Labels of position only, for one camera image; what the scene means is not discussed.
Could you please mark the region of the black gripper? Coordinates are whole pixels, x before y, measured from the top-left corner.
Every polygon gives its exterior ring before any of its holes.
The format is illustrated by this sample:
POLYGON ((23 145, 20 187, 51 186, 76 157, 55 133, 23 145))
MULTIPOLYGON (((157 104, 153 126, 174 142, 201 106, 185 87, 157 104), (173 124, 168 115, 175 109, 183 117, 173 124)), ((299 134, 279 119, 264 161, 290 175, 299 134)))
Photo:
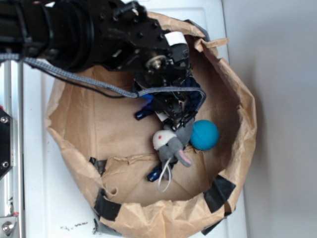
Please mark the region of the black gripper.
MULTIPOLYGON (((192 73, 184 78, 174 75, 147 75, 141 72, 135 73, 138 89, 149 89, 156 87, 197 88, 198 83, 192 73)), ((135 113, 135 118, 141 120, 156 113, 164 114, 162 121, 171 124, 174 128, 183 126, 192 120, 198 112, 198 91, 172 91, 155 92, 143 96, 150 99, 140 111, 135 113)))

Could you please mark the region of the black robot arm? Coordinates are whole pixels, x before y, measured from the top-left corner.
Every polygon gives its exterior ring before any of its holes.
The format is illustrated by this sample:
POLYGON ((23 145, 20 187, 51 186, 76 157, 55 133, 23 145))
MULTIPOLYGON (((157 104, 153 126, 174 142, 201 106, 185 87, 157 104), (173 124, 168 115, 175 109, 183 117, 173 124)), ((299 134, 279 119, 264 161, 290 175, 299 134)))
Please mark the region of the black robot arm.
POLYGON ((0 59, 22 60, 74 85, 113 98, 152 96, 136 113, 165 114, 174 130, 194 122, 205 96, 192 81, 184 34, 165 30, 137 1, 3 0, 0 3, 0 59), (79 79, 95 65, 133 72, 136 88, 79 79))

